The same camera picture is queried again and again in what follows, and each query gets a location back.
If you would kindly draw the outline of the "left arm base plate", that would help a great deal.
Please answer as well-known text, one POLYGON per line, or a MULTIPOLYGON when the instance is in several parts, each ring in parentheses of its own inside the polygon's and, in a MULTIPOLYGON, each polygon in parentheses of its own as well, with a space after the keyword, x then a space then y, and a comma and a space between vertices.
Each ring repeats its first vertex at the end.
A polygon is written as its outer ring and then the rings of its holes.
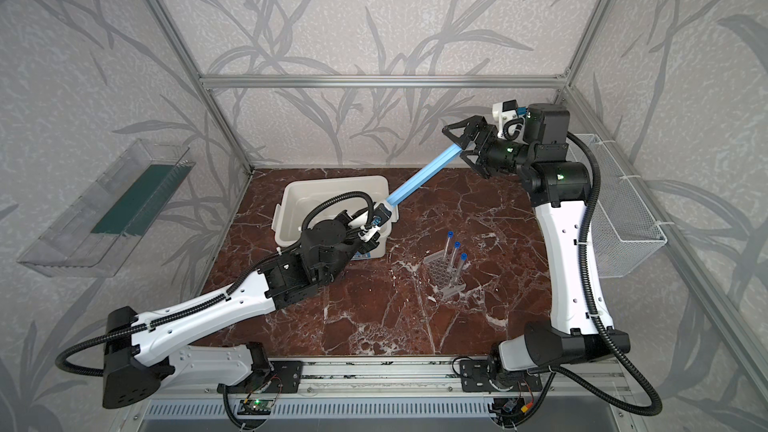
POLYGON ((257 368, 242 381, 227 386, 229 394, 294 394, 302 377, 304 363, 299 360, 277 360, 271 369, 257 368))

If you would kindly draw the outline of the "clear test tube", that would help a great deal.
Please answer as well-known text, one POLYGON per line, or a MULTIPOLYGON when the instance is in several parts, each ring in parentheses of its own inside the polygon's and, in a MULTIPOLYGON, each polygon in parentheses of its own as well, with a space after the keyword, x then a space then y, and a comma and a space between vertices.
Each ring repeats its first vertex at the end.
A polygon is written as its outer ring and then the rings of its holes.
POLYGON ((462 273, 463 273, 463 270, 464 270, 464 268, 466 266, 467 259, 468 259, 468 254, 467 253, 462 253, 460 255, 458 264, 457 264, 456 269, 455 269, 455 279, 456 279, 456 283, 459 284, 459 285, 463 284, 462 273))

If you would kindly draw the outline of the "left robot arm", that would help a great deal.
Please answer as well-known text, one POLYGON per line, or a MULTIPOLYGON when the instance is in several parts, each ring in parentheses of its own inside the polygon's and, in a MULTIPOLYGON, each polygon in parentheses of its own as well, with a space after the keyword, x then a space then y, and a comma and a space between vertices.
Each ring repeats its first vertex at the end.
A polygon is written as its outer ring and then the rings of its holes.
POLYGON ((352 259, 375 249, 393 206, 362 191, 342 193, 313 208, 300 237, 238 275, 229 285, 152 312, 125 306, 110 313, 105 334, 69 346, 56 367, 99 377, 106 409, 127 407, 182 384, 239 385, 268 375, 259 346, 198 347, 196 341, 256 316, 317 295, 352 259))

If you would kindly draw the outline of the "aluminium frame rail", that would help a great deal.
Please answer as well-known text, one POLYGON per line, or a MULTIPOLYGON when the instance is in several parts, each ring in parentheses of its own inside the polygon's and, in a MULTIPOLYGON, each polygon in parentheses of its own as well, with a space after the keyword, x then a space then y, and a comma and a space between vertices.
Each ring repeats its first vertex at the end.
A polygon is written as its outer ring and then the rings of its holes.
MULTIPOLYGON (((294 394, 232 394, 253 397, 288 396, 290 398, 337 398, 337 397, 453 397, 462 394, 482 394, 500 397, 504 394, 522 394, 530 397, 538 392, 477 393, 463 392, 460 378, 454 373, 455 359, 447 356, 416 357, 314 357, 277 360, 299 360, 304 363, 298 391, 294 394)), ((232 354, 225 356, 225 370, 213 368, 211 360, 205 360, 198 350, 183 352, 171 362, 182 369, 178 377, 163 381, 152 398, 170 397, 217 397, 226 381, 242 381, 246 376, 238 368, 245 362, 232 354)), ((536 375, 542 384, 547 375, 536 375)))

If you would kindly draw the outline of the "clear test tube rack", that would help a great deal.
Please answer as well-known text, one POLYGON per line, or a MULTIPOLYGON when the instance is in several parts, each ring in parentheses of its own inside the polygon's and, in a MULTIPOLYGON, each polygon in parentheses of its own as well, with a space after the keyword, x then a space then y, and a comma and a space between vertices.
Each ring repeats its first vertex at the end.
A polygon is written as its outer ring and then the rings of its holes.
POLYGON ((459 295, 466 288, 466 283, 460 277, 460 270, 451 258, 451 254, 437 252, 423 260, 433 291, 442 300, 459 295))

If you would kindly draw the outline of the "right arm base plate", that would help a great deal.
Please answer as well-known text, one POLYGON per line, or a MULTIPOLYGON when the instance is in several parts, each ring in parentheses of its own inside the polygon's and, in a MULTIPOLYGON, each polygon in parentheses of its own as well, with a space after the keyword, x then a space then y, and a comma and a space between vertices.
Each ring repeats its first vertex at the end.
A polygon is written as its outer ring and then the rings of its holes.
POLYGON ((525 371, 508 371, 485 359, 459 357, 452 363, 463 392, 505 393, 540 392, 541 379, 525 371))

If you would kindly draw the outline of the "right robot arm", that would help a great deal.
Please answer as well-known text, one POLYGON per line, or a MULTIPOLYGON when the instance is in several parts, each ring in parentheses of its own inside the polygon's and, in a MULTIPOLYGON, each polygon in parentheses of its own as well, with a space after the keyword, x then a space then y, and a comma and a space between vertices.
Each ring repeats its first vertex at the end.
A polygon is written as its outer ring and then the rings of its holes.
POLYGON ((591 241, 602 186, 598 160, 569 129, 569 111, 531 104, 497 127, 475 115, 444 127, 460 157, 483 178, 516 175, 542 231, 551 282, 547 321, 530 322, 522 335, 499 343, 489 356, 490 383, 507 388, 522 373, 562 375, 612 406, 656 416, 662 399, 631 362, 627 333, 615 328, 603 298, 591 241), (602 391, 570 365, 615 358, 650 402, 635 405, 602 391))

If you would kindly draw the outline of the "clear acrylic wall shelf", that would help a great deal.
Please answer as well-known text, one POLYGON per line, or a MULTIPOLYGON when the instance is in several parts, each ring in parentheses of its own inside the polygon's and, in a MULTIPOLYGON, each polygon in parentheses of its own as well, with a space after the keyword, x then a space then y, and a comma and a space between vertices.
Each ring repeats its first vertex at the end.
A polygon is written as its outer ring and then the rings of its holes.
POLYGON ((18 262, 46 277, 115 276, 195 165, 188 146, 135 140, 18 262))

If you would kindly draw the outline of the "green circuit board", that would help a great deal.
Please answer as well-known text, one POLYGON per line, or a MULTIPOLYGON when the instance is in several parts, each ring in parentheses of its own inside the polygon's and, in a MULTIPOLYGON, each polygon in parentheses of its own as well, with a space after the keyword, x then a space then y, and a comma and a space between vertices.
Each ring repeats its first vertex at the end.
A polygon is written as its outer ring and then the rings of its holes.
POLYGON ((275 401, 273 399, 249 398, 239 402, 239 416, 267 416, 272 413, 275 401))

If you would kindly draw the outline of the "blue plastic lid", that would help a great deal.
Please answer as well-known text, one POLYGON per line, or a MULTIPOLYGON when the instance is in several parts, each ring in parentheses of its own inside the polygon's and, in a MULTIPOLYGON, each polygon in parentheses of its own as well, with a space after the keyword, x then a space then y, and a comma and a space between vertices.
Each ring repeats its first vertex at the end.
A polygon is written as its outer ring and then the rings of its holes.
POLYGON ((391 207, 397 207, 401 202, 407 199, 411 194, 417 191, 428 180, 434 177, 438 172, 450 164, 462 152, 459 145, 453 144, 438 155, 435 159, 421 168, 411 178, 404 182, 386 199, 386 203, 391 207))

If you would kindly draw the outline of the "blue capped test tube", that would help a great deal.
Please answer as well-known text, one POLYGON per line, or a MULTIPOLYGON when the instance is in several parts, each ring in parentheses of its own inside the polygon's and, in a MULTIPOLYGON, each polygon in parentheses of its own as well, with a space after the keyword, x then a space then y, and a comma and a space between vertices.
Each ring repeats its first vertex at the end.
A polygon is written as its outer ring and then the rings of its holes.
POLYGON ((446 239, 446 243, 445 243, 444 250, 443 250, 443 258, 444 259, 448 258, 449 252, 451 251, 451 249, 453 247, 453 243, 454 243, 453 239, 454 239, 454 232, 453 231, 449 231, 447 233, 447 239, 446 239))
POLYGON ((458 269, 458 264, 460 259, 460 247, 461 247, 461 243, 459 241, 456 241, 453 245, 453 249, 452 249, 452 253, 449 261, 450 269, 453 271, 458 269))

